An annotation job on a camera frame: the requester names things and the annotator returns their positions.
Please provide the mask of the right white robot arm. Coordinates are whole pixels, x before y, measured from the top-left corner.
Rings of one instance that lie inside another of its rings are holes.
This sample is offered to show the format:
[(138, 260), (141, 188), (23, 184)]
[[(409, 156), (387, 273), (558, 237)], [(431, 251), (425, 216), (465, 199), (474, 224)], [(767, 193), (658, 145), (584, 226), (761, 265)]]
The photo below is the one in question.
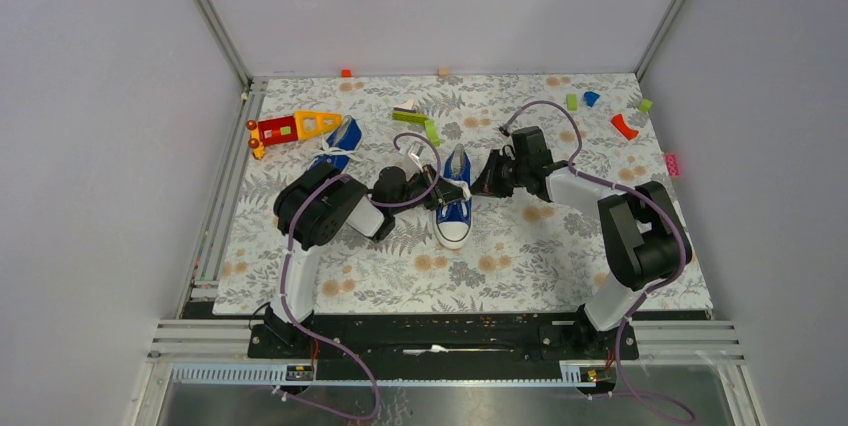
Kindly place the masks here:
[(610, 273), (579, 307), (573, 332), (577, 351), (597, 358), (612, 346), (612, 330), (647, 293), (691, 262), (691, 244), (661, 183), (629, 187), (579, 171), (570, 161), (556, 161), (537, 127), (519, 129), (511, 138), (511, 146), (490, 152), (470, 191), (506, 198), (521, 188), (599, 221)]

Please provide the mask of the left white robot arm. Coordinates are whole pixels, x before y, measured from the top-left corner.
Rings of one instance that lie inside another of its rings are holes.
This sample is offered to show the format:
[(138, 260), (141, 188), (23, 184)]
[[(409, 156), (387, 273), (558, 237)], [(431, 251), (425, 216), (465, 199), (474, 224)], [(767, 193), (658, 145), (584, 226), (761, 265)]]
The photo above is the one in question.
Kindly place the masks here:
[(263, 319), (272, 344), (288, 357), (309, 347), (311, 333), (305, 324), (315, 309), (319, 251), (343, 227), (380, 242), (394, 229), (399, 213), (416, 207), (437, 211), (470, 198), (466, 182), (440, 178), (430, 165), (412, 176), (400, 167), (386, 167), (373, 188), (330, 163), (308, 169), (273, 205), (284, 252), (280, 286)]

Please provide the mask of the blue sneaker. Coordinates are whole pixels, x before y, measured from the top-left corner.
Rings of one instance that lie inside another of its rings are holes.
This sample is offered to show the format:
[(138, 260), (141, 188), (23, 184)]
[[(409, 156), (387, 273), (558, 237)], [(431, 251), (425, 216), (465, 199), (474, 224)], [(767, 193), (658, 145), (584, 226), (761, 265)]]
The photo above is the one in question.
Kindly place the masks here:
[[(448, 156), (442, 177), (463, 191), (470, 189), (471, 161), (463, 144), (458, 144)], [(433, 212), (431, 226), (443, 247), (457, 250), (467, 242), (472, 226), (471, 207), (471, 199), (461, 194), (459, 200), (440, 206)]]
[(350, 115), (342, 118), (340, 125), (326, 138), (322, 139), (318, 154), (309, 164), (309, 168), (321, 164), (330, 164), (344, 172), (352, 161), (357, 161), (357, 149), (362, 141), (362, 131), (357, 121)]

